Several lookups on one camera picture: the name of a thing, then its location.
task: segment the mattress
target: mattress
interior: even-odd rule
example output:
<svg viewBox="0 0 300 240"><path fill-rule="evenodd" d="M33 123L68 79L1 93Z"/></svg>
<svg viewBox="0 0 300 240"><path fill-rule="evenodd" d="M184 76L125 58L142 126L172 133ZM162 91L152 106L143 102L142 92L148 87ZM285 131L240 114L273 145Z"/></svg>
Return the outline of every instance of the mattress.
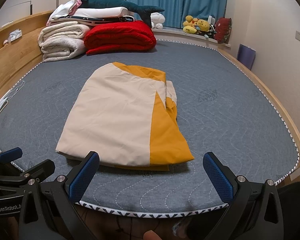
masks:
<svg viewBox="0 0 300 240"><path fill-rule="evenodd" d="M158 41L149 52L121 52L41 63L0 114L0 150L20 147L22 170L51 159L67 174L78 161L55 152L67 116L86 80L99 67L121 62L166 72L178 98L177 122L194 160L170 171L100 166L80 204L122 216L169 218L224 207L202 167L212 151L249 181L281 182L298 152L285 123L262 92L222 54L190 44Z"/></svg>

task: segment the wall switch panel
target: wall switch panel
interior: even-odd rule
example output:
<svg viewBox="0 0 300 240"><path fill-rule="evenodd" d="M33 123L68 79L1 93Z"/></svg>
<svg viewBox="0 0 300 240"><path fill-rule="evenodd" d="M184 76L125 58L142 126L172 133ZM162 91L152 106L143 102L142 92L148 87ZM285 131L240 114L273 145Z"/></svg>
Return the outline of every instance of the wall switch panel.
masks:
<svg viewBox="0 0 300 240"><path fill-rule="evenodd" d="M296 31L296 39L300 41L300 32Z"/></svg>

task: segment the red blanket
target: red blanket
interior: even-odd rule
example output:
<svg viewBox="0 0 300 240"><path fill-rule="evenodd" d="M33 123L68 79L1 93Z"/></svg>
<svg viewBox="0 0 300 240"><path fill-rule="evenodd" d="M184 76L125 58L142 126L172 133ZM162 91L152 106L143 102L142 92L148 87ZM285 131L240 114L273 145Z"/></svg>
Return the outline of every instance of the red blanket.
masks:
<svg viewBox="0 0 300 240"><path fill-rule="evenodd" d="M112 51L154 48L156 39L152 30L142 21L100 24L90 30L84 38L87 54Z"/></svg>

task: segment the plush tail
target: plush tail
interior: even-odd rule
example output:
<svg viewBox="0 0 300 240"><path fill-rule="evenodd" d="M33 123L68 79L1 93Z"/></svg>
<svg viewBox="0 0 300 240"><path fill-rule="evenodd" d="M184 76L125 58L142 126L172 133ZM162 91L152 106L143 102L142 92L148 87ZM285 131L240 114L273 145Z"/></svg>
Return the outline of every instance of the plush tail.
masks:
<svg viewBox="0 0 300 240"><path fill-rule="evenodd" d="M164 9L158 6L143 5L138 6L137 14L140 15L141 20L143 20L151 28L151 17L150 15L154 12L163 12Z"/></svg>

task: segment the metal screw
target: metal screw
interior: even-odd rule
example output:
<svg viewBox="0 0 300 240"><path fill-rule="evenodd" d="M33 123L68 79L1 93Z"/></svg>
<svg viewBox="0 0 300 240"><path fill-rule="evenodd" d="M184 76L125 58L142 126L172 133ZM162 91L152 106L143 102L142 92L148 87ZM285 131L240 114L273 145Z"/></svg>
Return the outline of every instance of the metal screw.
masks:
<svg viewBox="0 0 300 240"><path fill-rule="evenodd" d="M273 182L272 179L268 179L267 182L268 182L268 184L269 184L270 186L272 186L272 185L274 184L274 182Z"/></svg>
<svg viewBox="0 0 300 240"><path fill-rule="evenodd" d="M34 179L30 179L29 181L28 181L28 184L29 185L33 185L35 183L35 180Z"/></svg>
<svg viewBox="0 0 300 240"><path fill-rule="evenodd" d="M65 178L66 178L65 176L60 175L60 176L57 177L57 181L63 182L65 180Z"/></svg>
<svg viewBox="0 0 300 240"><path fill-rule="evenodd" d="M240 182L245 182L246 181L246 178L244 176L238 176L238 181Z"/></svg>

